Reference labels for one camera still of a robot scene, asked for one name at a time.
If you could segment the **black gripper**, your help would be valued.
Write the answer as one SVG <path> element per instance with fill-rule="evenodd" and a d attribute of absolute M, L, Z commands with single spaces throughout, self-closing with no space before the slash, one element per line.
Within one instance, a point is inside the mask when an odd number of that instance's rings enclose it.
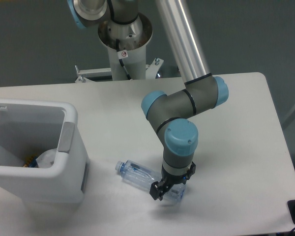
<path fill-rule="evenodd" d="M 163 200 L 163 196 L 176 184 L 186 184 L 188 180 L 195 174 L 196 164 L 191 162 L 190 168 L 187 169 L 186 173 L 183 175 L 175 176 L 170 174 L 162 166 L 161 181 L 155 181 L 151 184 L 149 194 L 154 200 Z"/>

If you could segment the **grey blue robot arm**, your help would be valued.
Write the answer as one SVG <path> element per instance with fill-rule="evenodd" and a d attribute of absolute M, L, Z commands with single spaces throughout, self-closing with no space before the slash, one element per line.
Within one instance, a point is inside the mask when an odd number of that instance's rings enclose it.
<path fill-rule="evenodd" d="M 79 28 L 98 25 L 114 80 L 159 77 L 159 62 L 146 67 L 146 45 L 152 37 L 152 25 L 139 11 L 136 0 L 70 0 L 68 6 Z M 153 91 L 141 103 L 163 145 L 162 178 L 152 183 L 149 190 L 155 200 L 161 200 L 195 173 L 193 155 L 199 133 L 189 119 L 226 102 L 229 91 L 224 80 L 209 70 L 187 2 L 158 0 L 156 6 L 176 61 L 168 74 L 180 76 L 185 85 L 170 95 Z"/>

